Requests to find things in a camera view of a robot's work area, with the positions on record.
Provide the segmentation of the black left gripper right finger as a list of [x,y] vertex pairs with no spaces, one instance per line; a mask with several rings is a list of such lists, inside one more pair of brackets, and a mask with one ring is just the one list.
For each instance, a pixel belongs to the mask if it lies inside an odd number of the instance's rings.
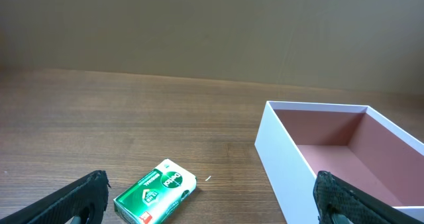
[[319,224],[423,224],[324,170],[317,174],[313,197]]

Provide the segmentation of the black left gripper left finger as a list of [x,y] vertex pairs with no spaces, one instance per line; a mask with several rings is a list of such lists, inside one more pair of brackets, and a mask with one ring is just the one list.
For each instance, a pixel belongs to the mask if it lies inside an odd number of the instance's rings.
[[107,209],[109,181],[96,170],[33,204],[1,219],[4,224],[101,223]]

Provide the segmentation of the green Dettol soap box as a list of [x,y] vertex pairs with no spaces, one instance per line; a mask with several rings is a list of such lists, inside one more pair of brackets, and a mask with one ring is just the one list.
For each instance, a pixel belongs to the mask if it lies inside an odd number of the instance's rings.
[[165,159],[117,196],[114,210],[129,224],[163,223],[196,185],[195,175]]

